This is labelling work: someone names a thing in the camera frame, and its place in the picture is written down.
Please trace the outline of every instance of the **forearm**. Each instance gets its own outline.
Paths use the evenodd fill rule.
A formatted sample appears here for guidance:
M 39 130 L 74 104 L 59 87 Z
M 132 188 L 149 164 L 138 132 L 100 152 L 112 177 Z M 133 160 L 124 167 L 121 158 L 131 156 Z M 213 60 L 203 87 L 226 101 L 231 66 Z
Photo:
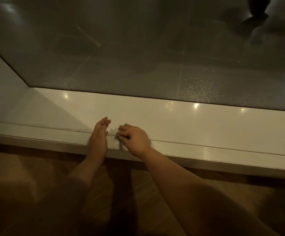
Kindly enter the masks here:
M 142 158 L 176 219 L 190 235 L 276 235 L 201 178 L 151 150 Z
M 30 210 L 15 217 L 2 235 L 70 235 L 96 169 L 86 158 Z

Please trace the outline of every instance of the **person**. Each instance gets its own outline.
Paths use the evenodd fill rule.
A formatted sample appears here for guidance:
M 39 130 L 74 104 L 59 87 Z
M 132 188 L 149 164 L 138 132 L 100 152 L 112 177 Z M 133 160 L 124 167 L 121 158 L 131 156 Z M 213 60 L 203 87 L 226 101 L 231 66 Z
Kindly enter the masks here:
M 2 235 L 71 234 L 93 176 L 106 156 L 106 130 L 110 123 L 111 120 L 105 117 L 96 124 L 85 159 L 32 209 L 15 217 Z M 277 235 L 222 192 L 153 149 L 144 130 L 129 124 L 120 126 L 119 130 L 119 140 L 146 164 L 161 195 L 188 236 Z

